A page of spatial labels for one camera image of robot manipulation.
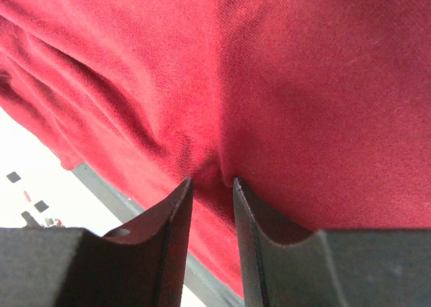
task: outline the black square marker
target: black square marker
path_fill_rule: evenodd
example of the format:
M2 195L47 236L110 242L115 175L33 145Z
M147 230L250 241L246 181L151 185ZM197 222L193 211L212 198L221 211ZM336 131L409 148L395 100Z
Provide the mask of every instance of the black square marker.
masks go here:
M44 201L39 201L38 203L34 204L34 208L36 208L39 213L42 213L43 211L46 211L49 206L45 204Z
M8 174L6 177L13 184L21 179L21 177L16 172L12 172L11 174Z

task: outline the red fabric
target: red fabric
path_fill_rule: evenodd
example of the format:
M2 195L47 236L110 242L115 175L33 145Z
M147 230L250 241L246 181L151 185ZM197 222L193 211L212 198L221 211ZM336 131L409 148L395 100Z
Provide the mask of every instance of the red fabric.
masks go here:
M0 0L0 105L241 293L232 181L311 228L431 227L431 0Z

